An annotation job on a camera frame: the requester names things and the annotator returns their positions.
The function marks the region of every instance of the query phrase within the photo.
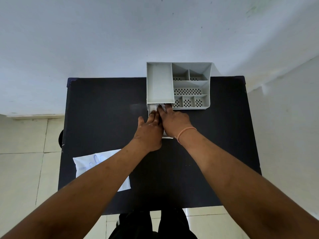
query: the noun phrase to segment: skin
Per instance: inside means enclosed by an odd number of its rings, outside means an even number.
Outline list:
[[[52,195],[2,238],[83,238],[143,157],[161,148],[163,128],[177,138],[192,127],[187,114],[165,107],[146,123],[139,117],[127,146]],[[198,131],[184,131],[179,142],[250,238],[319,238],[319,221]]]

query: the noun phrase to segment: hand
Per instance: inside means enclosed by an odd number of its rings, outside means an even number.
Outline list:
[[[138,118],[138,129],[133,140],[139,141],[147,152],[155,151],[162,146],[163,132],[164,128],[159,113],[152,111],[146,123],[143,117]]]
[[[166,112],[161,106],[157,108],[167,136],[177,138],[178,134],[187,127],[192,126],[186,113],[174,112],[171,104],[165,104]]]

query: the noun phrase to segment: rubber band bracelet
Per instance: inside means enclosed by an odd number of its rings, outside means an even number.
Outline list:
[[[194,128],[193,126],[189,126],[189,127],[184,128],[183,130],[181,130],[181,132],[178,134],[178,136],[177,136],[177,138],[176,138],[179,144],[181,144],[181,143],[179,142],[179,137],[181,136],[181,134],[182,134],[183,132],[185,132],[185,131],[188,130],[188,129],[195,129],[195,130],[197,131],[197,129]]]

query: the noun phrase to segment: black pants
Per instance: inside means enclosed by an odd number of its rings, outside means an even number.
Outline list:
[[[139,238],[185,238],[197,239],[189,230],[186,215],[182,209],[162,210],[159,231],[153,232],[150,212],[132,212],[120,214],[120,224],[109,239],[139,239]]]

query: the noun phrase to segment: black table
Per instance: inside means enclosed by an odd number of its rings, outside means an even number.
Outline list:
[[[192,124],[261,174],[243,76],[211,77],[211,105],[184,110]],[[123,148],[138,117],[147,119],[146,78],[69,78],[59,186],[75,178],[73,157]],[[163,139],[130,174],[131,189],[117,192],[104,214],[221,205],[200,169],[174,139]]]

